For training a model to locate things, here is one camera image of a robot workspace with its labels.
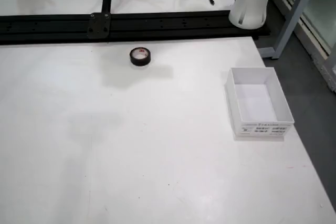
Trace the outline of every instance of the black metal bracket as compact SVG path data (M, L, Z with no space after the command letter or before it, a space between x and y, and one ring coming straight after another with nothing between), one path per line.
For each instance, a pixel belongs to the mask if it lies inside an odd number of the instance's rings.
M112 14L110 32L104 38L88 36L92 22L89 14L3 16L0 17L0 45L257 38L269 35L267 26L255 30L237 28L231 24L228 15L229 11Z
M89 19L88 38L105 39L109 36L111 24L110 13L92 13Z

